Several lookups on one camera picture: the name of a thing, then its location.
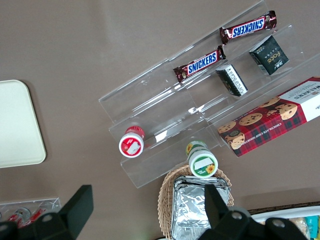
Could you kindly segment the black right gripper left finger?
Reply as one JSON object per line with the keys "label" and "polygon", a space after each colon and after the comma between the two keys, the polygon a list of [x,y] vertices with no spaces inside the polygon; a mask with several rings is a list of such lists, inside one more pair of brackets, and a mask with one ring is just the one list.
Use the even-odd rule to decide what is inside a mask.
{"label": "black right gripper left finger", "polygon": [[92,185],[82,185],[59,210],[31,225],[35,240],[75,240],[94,210]]}

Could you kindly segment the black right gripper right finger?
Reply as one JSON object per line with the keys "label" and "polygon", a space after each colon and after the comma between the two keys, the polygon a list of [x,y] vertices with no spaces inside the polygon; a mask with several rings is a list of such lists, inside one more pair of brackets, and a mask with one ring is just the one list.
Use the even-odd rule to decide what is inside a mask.
{"label": "black right gripper right finger", "polygon": [[204,188],[205,212],[214,232],[246,232],[250,223],[249,213],[241,207],[227,206],[217,188]]}

